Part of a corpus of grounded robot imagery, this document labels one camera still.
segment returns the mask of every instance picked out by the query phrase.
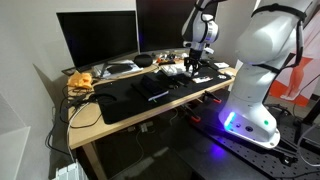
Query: cable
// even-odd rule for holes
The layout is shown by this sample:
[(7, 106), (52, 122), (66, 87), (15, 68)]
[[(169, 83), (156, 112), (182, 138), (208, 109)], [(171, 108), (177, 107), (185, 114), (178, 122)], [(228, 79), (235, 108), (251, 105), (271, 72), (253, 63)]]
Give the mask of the cable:
[(101, 116), (102, 116), (102, 113), (99, 115), (99, 117), (96, 119), (96, 121), (93, 122), (92, 124), (84, 125), (84, 126), (70, 126), (70, 127), (73, 129), (81, 129), (81, 128), (87, 128), (87, 127), (93, 126), (98, 122), (98, 120), (100, 119)]
[[(315, 78), (313, 78), (308, 84), (306, 84), (302, 89), (301, 91), (299, 92), (299, 95), (302, 93), (302, 91), (308, 87), (313, 81), (315, 81), (318, 77), (320, 76), (320, 74), (318, 74)], [(294, 110), (295, 110), (295, 107), (296, 107), (296, 104), (294, 104), (293, 106), (293, 109), (292, 109), (292, 113), (293, 113), (293, 116), (296, 117), (295, 113), (294, 113)]]
[(47, 137), (46, 137), (46, 140), (45, 140), (45, 145), (46, 145), (46, 147), (47, 147), (48, 149), (52, 149), (52, 150), (55, 150), (55, 151), (57, 151), (57, 152), (60, 152), (60, 153), (62, 153), (62, 154), (65, 154), (65, 155), (68, 155), (68, 156), (69, 156), (69, 153), (64, 152), (64, 151), (62, 151), (62, 150), (60, 150), (60, 149), (57, 149), (57, 148), (53, 147), (53, 146), (50, 144), (51, 136), (52, 136), (52, 133), (53, 133), (54, 128), (56, 127), (56, 124), (57, 124), (57, 123), (55, 122), (55, 123), (53, 124), (51, 130), (49, 131), (49, 133), (48, 133), (48, 135), (47, 135)]
[(172, 126), (172, 120), (175, 119), (179, 114), (179, 111), (177, 110), (177, 108), (174, 108), (174, 110), (176, 111), (176, 114), (169, 119), (170, 126)]
[(65, 85), (63, 88), (62, 88), (62, 94), (63, 94), (63, 97), (67, 98), (67, 96), (64, 94), (64, 89), (68, 87), (68, 85)]
[(138, 140), (138, 136), (139, 136), (140, 133), (141, 133), (141, 130), (139, 130), (139, 132), (138, 132), (137, 135), (136, 135), (136, 142), (137, 142), (137, 144), (139, 145), (139, 147), (140, 147), (140, 149), (141, 149), (141, 156), (140, 156), (140, 158), (139, 158), (136, 162), (132, 163), (130, 166), (126, 167), (126, 168), (123, 169), (122, 171), (118, 172), (116, 175), (112, 176), (112, 177), (110, 178), (110, 180), (112, 180), (113, 178), (115, 178), (115, 177), (118, 176), (119, 174), (123, 173), (124, 171), (130, 169), (130, 168), (133, 167), (134, 165), (138, 164), (138, 163), (143, 159), (143, 157), (144, 157), (144, 150), (143, 150), (143, 147), (142, 147), (142, 145), (140, 144), (140, 142), (139, 142), (139, 140)]
[(64, 102), (66, 99), (68, 99), (68, 97), (64, 97), (64, 98), (62, 99), (62, 101), (60, 102), (60, 107), (59, 107), (59, 119), (60, 119), (61, 122), (65, 123), (65, 124), (69, 124), (69, 122), (63, 120), (63, 119), (62, 119), (62, 116), (61, 116), (61, 114), (62, 114), (61, 112), (62, 112), (63, 102)]
[(71, 118), (70, 118), (70, 121), (69, 121), (69, 125), (68, 125), (68, 129), (67, 129), (67, 146), (68, 146), (68, 151), (69, 151), (69, 154), (70, 154), (70, 157), (72, 159), (72, 161), (75, 163), (75, 160), (73, 158), (73, 155), (71, 153), (71, 149), (70, 149), (70, 146), (69, 146), (69, 130), (70, 130), (70, 126), (72, 124), (72, 121), (74, 120), (74, 118), (79, 114), (79, 112), (82, 111), (83, 108), (85, 108), (89, 103), (86, 103), (84, 105), (82, 105), (74, 114), (72, 114)]
[(304, 159), (304, 157), (302, 156), (301, 154), (301, 146), (300, 146), (300, 143), (302, 141), (302, 139), (310, 132), (312, 131), (314, 128), (316, 128), (318, 125), (317, 124), (314, 124), (312, 125), (308, 130), (306, 130), (299, 138), (299, 141), (298, 141), (298, 144), (297, 144), (297, 147), (298, 147), (298, 154), (300, 155), (301, 159), (307, 163), (308, 165), (312, 166), (312, 167), (320, 167), (320, 164), (311, 164), (310, 162), (308, 162), (306, 159)]

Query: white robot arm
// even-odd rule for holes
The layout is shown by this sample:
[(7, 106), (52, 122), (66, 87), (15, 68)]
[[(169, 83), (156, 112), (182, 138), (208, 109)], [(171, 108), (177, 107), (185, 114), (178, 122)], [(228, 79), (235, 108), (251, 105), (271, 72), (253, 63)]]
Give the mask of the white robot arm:
[(279, 143), (276, 120), (262, 102), (296, 42), (299, 63), (302, 22), (311, 3), (312, 0), (261, 0), (250, 25), (236, 42), (236, 54), (244, 64), (219, 113), (228, 133), (265, 149)]
[(182, 28), (184, 46), (190, 48), (189, 58), (185, 59), (187, 72), (192, 66), (192, 76), (199, 70), (199, 60), (203, 50), (211, 51), (208, 47), (218, 38), (218, 25), (213, 21), (210, 14), (203, 14), (203, 11), (212, 3), (225, 0), (198, 0)]

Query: wall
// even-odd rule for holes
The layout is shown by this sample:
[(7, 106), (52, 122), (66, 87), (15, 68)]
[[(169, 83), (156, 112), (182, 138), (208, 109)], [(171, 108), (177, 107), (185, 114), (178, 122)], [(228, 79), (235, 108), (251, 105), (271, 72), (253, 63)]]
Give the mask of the wall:
[(30, 129), (19, 171), (12, 177), (48, 179), (52, 162), (44, 142), (52, 127), (52, 107), (58, 107), (66, 83), (61, 70), (73, 66), (56, 12), (123, 9), (135, 9), (135, 1), (0, 0), (0, 135)]
[(235, 67), (235, 42), (251, 20), (256, 0), (224, 1), (219, 3), (215, 22), (219, 26), (219, 38), (211, 45), (213, 57)]

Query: small object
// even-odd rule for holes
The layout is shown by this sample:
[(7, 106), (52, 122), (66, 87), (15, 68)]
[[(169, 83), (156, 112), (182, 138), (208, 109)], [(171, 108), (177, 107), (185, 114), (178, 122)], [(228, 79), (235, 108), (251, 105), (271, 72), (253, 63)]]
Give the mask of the small object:
[(169, 93), (167, 89), (162, 88), (157, 82), (147, 75), (144, 75), (140, 83), (132, 83), (131, 86), (148, 101), (152, 101)]
[(170, 84), (168, 87), (169, 89), (178, 89), (178, 86), (174, 84)]
[(159, 68), (157, 68), (157, 69), (156, 69), (156, 70), (154, 70), (153, 72), (154, 72), (154, 73), (158, 73), (158, 72), (159, 72), (159, 70), (160, 70), (160, 69), (159, 69)]
[(201, 59), (199, 62), (203, 65), (210, 65), (210, 60), (208, 59)]
[(137, 55), (133, 62), (139, 67), (149, 67), (153, 63), (153, 59), (148, 54)]
[(167, 65), (167, 64), (175, 64), (176, 62), (170, 60), (170, 61), (161, 61), (159, 62), (159, 66), (162, 66), (162, 65)]
[(223, 69), (223, 68), (229, 67), (229, 64), (224, 63), (224, 62), (222, 62), (222, 63), (214, 63), (214, 65), (216, 65), (219, 69)]
[(192, 68), (191, 68), (191, 70), (190, 70), (189, 72), (185, 71), (185, 72), (183, 72), (183, 74), (184, 74), (185, 76), (187, 76), (187, 77), (191, 77), (191, 76), (192, 76)]
[(214, 102), (221, 103), (221, 99), (209, 91), (204, 91), (204, 96), (212, 98)]
[(167, 59), (173, 61), (174, 59), (176, 58), (176, 55), (175, 54), (169, 54)]
[(71, 87), (91, 89), (91, 83), (92, 76), (90, 73), (79, 73), (78, 71), (75, 71), (75, 73), (68, 79), (67, 85)]
[(220, 79), (226, 79), (227, 77), (225, 75), (218, 75), (218, 78)]
[(198, 116), (189, 106), (184, 106), (186, 112), (190, 115), (190, 119), (196, 123), (201, 121), (201, 117)]
[(171, 64), (166, 66), (161, 66), (161, 71), (167, 76), (174, 76), (178, 74), (183, 74), (186, 72), (186, 67), (183, 63)]
[(223, 74), (228, 75), (230, 77), (234, 76), (231, 71), (225, 71)]
[(195, 83), (202, 83), (202, 82), (210, 81), (211, 79), (213, 78), (209, 76), (204, 76), (204, 77), (193, 78), (192, 81)]
[(182, 54), (181, 54), (181, 57), (182, 57), (182, 58), (186, 58), (186, 57), (189, 57), (189, 56), (188, 56), (187, 53), (182, 53)]
[(210, 54), (213, 54), (213, 53), (214, 53), (214, 50), (211, 49), (211, 48), (209, 48), (209, 47), (204, 48), (204, 50), (205, 50), (206, 52), (210, 53)]
[(72, 68), (64, 69), (61, 72), (67, 76), (71, 76), (76, 72), (76, 68), (72, 67)]
[(177, 79), (174, 78), (174, 77), (171, 77), (170, 79), (171, 79), (172, 81), (176, 82), (177, 84), (179, 84), (180, 86), (188, 87), (185, 83), (177, 80)]

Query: computer monitor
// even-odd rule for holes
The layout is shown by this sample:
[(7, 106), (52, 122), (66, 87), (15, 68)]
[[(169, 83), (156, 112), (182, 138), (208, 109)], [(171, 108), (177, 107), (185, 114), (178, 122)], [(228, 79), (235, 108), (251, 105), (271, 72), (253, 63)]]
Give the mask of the computer monitor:
[(59, 12), (61, 29), (80, 72), (138, 52), (135, 11)]
[[(181, 49), (182, 27), (196, 1), (194, 0), (136, 0), (139, 52)], [(214, 3), (205, 13), (215, 16)]]

